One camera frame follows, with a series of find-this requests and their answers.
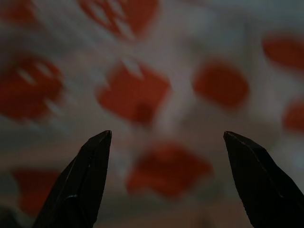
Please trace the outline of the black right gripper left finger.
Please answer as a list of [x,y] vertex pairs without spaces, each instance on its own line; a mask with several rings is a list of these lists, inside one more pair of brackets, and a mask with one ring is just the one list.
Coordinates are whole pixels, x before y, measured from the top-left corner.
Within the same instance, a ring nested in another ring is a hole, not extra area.
[[80,148],[57,178],[33,227],[94,226],[105,188],[111,138],[111,131],[103,131]]

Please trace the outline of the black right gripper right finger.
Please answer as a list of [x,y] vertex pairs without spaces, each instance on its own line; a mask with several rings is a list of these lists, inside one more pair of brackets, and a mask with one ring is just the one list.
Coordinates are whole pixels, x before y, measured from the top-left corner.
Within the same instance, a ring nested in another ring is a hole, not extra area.
[[237,192],[255,228],[302,228],[304,195],[269,153],[253,140],[224,132]]

